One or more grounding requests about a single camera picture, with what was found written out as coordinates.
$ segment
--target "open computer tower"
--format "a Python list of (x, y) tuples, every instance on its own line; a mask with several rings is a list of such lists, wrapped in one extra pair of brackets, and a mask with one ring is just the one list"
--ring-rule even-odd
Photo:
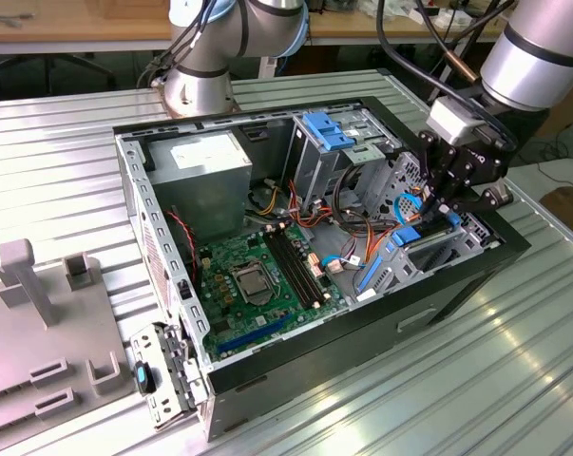
[(164, 315), (131, 340), (157, 429), (196, 412), (216, 438), (449, 317), (529, 247), (495, 212), (419, 228), (423, 144), (375, 98), (115, 140)]

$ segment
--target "black case frame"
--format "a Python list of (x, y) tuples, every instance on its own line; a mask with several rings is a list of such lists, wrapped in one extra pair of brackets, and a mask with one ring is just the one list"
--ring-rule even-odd
[[(413, 153), (419, 154), (421, 141), (374, 97), (335, 100), (314, 104), (285, 105), (279, 108), (203, 116), (114, 128), (114, 133), (134, 135), (146, 155), (147, 144), (177, 138), (203, 130), (203, 121), (228, 120), (246, 115), (314, 107), (361, 104), (385, 125)], [(196, 131), (180, 133), (179, 125), (194, 124)], [(147, 162), (149, 170), (152, 161)], [(345, 313), (305, 333), (280, 341), (237, 363), (208, 374), (214, 398), (202, 406), (209, 440), (267, 413), (305, 391), (359, 366), (391, 349), (428, 326), (453, 315), (493, 276), (516, 261), (530, 244), (497, 213), (474, 214), (501, 245), (458, 265), (403, 288), (364, 307)], [(403, 321), (413, 323), (403, 326)]]

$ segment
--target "ram slot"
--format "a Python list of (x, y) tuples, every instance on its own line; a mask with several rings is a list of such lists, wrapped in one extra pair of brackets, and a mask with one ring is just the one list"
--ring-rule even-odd
[(265, 244), (276, 260), (277, 266), (295, 291), (304, 309), (311, 309), (317, 302), (324, 302), (322, 292), (317, 288), (311, 274), (298, 258), (290, 240), (283, 232), (268, 233)]

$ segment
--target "slotted metal surface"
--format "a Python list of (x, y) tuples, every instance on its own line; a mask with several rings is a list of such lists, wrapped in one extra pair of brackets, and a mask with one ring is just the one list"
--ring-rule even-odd
[[(423, 106), (374, 71), (234, 90), (243, 109), (374, 95), (424, 125)], [(0, 241), (30, 238), (43, 264), (100, 259), (124, 341), (161, 314), (110, 126), (165, 118), (150, 90), (0, 103)], [(502, 214), (533, 247), (453, 318), (212, 444), (195, 416), (156, 434), (132, 394), (4, 454), (573, 454), (573, 242), (520, 197)]]

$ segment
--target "motherboard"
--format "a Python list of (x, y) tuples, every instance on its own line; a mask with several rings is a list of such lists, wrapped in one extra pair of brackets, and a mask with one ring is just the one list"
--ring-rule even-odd
[(297, 226), (269, 227), (201, 248), (204, 347), (220, 361), (348, 307)]

